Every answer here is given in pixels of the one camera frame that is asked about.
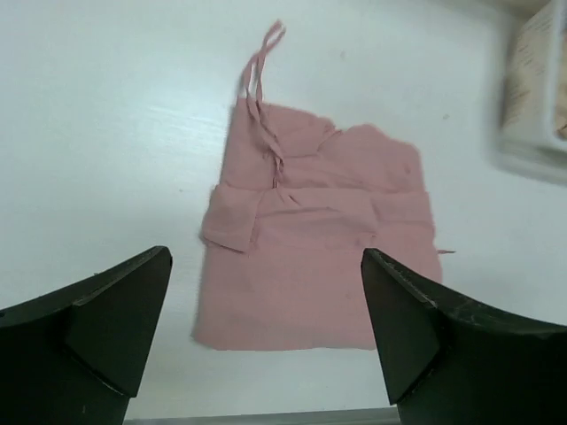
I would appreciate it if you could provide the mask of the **pink trousers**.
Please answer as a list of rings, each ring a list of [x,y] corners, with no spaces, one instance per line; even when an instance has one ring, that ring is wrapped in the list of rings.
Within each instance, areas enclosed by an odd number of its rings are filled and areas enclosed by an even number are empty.
[[[284,32],[274,23],[242,72],[192,335],[220,351],[372,350],[363,251],[442,278],[420,154],[370,124],[267,103],[262,71]]]

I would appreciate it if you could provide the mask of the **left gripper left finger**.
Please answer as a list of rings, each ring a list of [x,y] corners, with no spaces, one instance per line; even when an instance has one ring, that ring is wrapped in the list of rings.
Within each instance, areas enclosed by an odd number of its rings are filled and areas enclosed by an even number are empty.
[[[1,312],[3,424],[121,424],[173,266],[155,246]]]

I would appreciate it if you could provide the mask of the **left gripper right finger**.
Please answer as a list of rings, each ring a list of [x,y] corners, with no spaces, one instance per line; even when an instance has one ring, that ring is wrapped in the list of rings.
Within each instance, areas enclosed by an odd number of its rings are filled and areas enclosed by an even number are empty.
[[[565,423],[565,326],[481,303],[376,249],[361,276],[402,423]]]

